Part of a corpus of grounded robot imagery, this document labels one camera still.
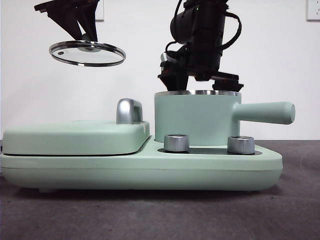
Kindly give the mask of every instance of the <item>gray floor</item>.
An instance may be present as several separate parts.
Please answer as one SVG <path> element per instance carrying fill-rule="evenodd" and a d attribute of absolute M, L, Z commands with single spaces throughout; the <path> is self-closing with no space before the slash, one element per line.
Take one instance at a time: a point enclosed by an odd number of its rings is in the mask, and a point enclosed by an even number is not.
<path fill-rule="evenodd" d="M 283 155 L 261 192 L 62 190 L 0 178 L 1 240 L 319 240 L 320 141 L 257 141 Z"/>

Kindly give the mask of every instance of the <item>silver knob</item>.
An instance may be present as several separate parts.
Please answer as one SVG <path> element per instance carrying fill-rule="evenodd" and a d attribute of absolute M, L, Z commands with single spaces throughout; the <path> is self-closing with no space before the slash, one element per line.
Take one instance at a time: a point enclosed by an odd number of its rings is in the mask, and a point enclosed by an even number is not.
<path fill-rule="evenodd" d="M 228 152 L 233 154 L 254 154 L 255 139 L 250 136 L 228 137 Z"/>
<path fill-rule="evenodd" d="M 183 134 L 165 135 L 164 150 L 173 153 L 189 152 L 189 136 Z"/>

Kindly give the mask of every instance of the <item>toy kitchen stove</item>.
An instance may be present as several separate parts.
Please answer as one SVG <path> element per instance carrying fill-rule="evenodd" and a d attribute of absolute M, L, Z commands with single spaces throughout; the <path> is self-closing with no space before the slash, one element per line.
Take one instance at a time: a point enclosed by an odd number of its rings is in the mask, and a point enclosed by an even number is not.
<path fill-rule="evenodd" d="M 56 43 L 58 61 L 88 67 L 122 63 L 118 47 L 98 42 L 99 0 L 53 0 L 35 6 L 75 39 Z M 241 104 L 239 76 L 219 72 L 223 50 L 240 36 L 239 17 L 227 0 L 187 0 L 170 30 L 175 41 L 161 55 L 158 78 L 168 91 L 155 94 L 155 136 L 142 104 L 124 98 L 116 121 L 73 121 L 8 128 L 1 172 L 11 183 L 41 192 L 57 189 L 259 191 L 275 185 L 282 156 L 240 135 L 240 121 L 291 124 L 290 102 Z M 237 19 L 223 44 L 225 18 Z M 81 33 L 78 23 L 86 31 Z M 178 51 L 171 44 L 182 44 Z M 212 90 L 187 90 L 188 78 L 214 80 Z"/>

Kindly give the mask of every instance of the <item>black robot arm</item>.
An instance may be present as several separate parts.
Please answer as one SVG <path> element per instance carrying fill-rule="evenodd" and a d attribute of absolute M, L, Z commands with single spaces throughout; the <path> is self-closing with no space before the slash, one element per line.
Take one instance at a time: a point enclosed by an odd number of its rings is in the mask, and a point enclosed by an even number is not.
<path fill-rule="evenodd" d="M 240 91 L 239 76 L 219 72 L 223 50 L 230 47 L 240 36 L 242 24 L 239 17 L 227 12 L 228 0 L 187 0 L 184 11 L 178 14 L 179 0 L 170 31 L 175 41 L 166 46 L 161 56 L 161 74 L 158 78 L 168 91 L 187 89 L 188 76 L 196 81 L 215 80 L 214 90 Z M 238 20 L 235 36 L 223 44 L 226 17 Z M 168 50 L 170 44 L 183 46 L 178 51 Z"/>

